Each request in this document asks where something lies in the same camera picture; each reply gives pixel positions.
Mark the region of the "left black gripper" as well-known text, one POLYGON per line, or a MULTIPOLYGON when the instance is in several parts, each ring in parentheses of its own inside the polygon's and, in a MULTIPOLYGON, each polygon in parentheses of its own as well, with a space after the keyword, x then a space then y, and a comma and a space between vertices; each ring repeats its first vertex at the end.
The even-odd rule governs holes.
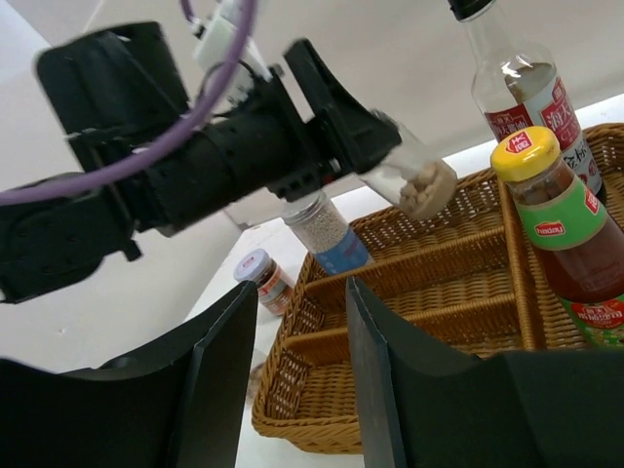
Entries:
MULTIPOLYGON (((269 188, 294 201, 343 174, 364 174, 402 143, 390 119, 360 104, 312 43, 284 53, 314 118, 309 128, 271 68, 251 97, 205 124, 149 168, 70 201, 71 237, 130 237, 156 229, 172 237, 203 218, 269 188)), ((94 171, 127 157, 171 127, 189 98, 156 21, 119 24, 49 49, 36 60, 41 84, 76 159, 94 171)))

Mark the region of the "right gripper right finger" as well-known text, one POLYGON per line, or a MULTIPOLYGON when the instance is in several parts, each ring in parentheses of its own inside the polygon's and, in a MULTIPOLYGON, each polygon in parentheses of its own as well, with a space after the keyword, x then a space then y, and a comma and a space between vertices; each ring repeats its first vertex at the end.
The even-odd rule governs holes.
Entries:
POLYGON ((356 410, 369 467, 619 467, 623 355, 512 351, 482 359, 346 283, 356 410))

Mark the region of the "silver-lid blue-label jar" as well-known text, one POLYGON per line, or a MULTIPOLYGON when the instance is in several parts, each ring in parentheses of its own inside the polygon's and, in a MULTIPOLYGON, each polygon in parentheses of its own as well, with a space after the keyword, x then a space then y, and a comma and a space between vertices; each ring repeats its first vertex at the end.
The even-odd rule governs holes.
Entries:
POLYGON ((330 276, 373 263, 362 240, 324 191, 287 203, 282 220, 330 276))

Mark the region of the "green-label yellow-cap sauce bottle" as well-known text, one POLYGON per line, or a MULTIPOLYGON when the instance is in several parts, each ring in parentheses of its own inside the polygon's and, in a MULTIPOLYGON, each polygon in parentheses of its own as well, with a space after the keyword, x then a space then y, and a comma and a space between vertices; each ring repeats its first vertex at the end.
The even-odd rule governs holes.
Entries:
POLYGON ((566 163, 555 134, 518 130, 498 143, 490 165, 571 321, 590 344, 622 347, 623 230, 566 163))

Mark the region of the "black-cap spice shaker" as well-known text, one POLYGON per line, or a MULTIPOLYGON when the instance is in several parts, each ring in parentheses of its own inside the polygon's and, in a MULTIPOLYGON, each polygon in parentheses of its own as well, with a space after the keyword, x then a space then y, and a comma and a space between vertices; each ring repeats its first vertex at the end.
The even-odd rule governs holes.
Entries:
POLYGON ((441 212, 457 186, 455 170, 403 123, 377 109, 372 114, 392 124, 402 142, 359 179, 414 220, 441 212))

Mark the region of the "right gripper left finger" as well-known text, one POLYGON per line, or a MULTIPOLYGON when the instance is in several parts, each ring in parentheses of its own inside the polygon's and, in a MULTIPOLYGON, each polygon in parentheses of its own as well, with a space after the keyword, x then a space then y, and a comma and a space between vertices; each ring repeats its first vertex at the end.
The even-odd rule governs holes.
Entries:
POLYGON ((97 369, 1 363, 5 467, 231 467, 257 315, 245 282, 97 369))

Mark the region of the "tall red-label sauce bottle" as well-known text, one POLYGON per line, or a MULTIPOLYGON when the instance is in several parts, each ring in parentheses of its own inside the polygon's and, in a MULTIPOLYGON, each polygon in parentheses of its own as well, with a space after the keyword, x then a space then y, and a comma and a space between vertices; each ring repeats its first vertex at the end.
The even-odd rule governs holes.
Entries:
POLYGON ((530 126, 549 128, 566 163, 605 202, 601 172, 550 52, 527 40, 495 1, 448 4, 475 59, 472 97, 495 138, 530 126))

